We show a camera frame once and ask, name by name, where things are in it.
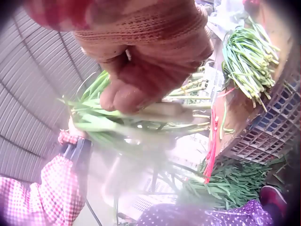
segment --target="wire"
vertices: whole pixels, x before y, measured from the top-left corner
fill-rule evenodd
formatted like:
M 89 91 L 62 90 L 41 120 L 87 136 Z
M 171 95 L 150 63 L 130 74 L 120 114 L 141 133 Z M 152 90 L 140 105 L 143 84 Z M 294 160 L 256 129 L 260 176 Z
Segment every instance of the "wire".
M 95 212 L 93 211 L 93 209 L 92 209 L 92 207 L 90 206 L 90 203 L 89 203 L 89 201 L 87 200 L 86 197 L 85 197 L 85 202 L 86 202 L 86 204 L 87 204 L 87 206 L 88 206 L 90 212 L 92 213 L 93 217 L 94 217 L 95 220 L 97 221 L 98 225 L 99 225 L 99 226 L 102 226 L 102 224 L 100 223 L 99 219 L 97 218 Z

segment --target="vegetable pile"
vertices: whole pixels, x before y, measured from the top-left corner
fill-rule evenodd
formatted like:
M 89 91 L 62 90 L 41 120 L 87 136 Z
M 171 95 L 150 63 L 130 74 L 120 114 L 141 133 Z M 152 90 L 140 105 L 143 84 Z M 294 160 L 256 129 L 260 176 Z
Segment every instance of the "vegetable pile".
M 238 208 L 251 199 L 258 200 L 258 193 L 266 185 L 265 178 L 272 169 L 271 165 L 284 159 L 270 161 L 266 165 L 244 163 L 229 159 L 216 164 L 208 184 L 190 179 L 183 183 L 178 203 L 194 203 L 215 209 Z M 205 169 L 205 162 L 199 171 Z
M 253 107 L 256 101 L 267 112 L 261 100 L 261 92 L 271 99 L 267 88 L 275 85 L 272 74 L 279 62 L 276 51 L 279 48 L 272 45 L 270 38 L 260 24 L 249 17 L 253 28 L 238 27 L 224 43 L 223 55 L 225 61 L 222 70 L 225 83 L 233 80 L 241 91 L 252 99 Z

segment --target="red string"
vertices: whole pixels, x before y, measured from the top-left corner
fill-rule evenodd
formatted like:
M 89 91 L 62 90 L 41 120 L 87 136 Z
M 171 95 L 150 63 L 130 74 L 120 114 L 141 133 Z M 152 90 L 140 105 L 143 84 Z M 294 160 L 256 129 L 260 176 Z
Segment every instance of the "red string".
M 210 148 L 207 154 L 206 159 L 208 160 L 207 166 L 204 171 L 204 175 L 207 177 L 211 177 L 211 173 L 213 170 L 213 165 L 215 161 L 215 153 L 216 153 L 216 133 L 217 133 L 217 118 L 215 107 L 213 106 L 211 109 L 211 131 L 212 131 L 212 139 L 210 140 Z M 208 183 L 210 178 L 205 179 L 205 184 Z
M 224 94 L 219 94 L 219 95 L 217 96 L 217 98 L 226 96 L 227 94 L 231 93 L 233 90 L 235 90 L 235 88 L 232 88 L 231 90 L 227 91 L 227 92 L 224 93 Z

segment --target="red checkered sleeve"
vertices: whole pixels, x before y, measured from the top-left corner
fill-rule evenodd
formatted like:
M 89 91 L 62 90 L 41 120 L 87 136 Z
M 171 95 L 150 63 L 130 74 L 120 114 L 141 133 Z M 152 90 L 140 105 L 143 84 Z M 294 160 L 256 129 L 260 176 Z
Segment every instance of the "red checkered sleeve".
M 9 225 L 72 225 L 84 199 L 72 162 L 56 156 L 41 171 L 42 183 L 30 191 L 20 182 L 0 177 L 0 204 Z

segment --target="hand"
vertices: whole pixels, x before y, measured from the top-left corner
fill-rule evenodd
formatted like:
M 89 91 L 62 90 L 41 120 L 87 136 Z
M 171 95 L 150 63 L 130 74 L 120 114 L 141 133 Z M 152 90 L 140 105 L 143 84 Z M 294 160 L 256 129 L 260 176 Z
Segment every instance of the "hand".
M 79 137 L 82 137 L 84 139 L 86 139 L 88 137 L 88 135 L 85 132 L 80 131 L 77 128 L 75 128 L 75 126 L 73 124 L 72 117 L 70 117 L 70 119 L 69 119 L 68 126 L 69 126 L 69 134 L 70 135 L 72 135 L 72 136 L 79 136 Z
M 112 10 L 118 10 L 114 1 L 118 0 L 110 1 Z M 129 1 L 130 13 L 110 26 L 73 32 L 86 54 L 110 74 L 111 84 L 101 93 L 100 105 L 125 114 L 180 87 L 213 52 L 205 28 L 207 12 L 203 7 L 198 10 L 193 0 L 153 1 L 151 6 L 134 2 Z
M 74 31 L 110 74 L 100 96 L 108 111 L 134 113 L 157 102 L 213 52 L 207 12 L 194 0 L 28 0 L 25 9 L 41 26 Z

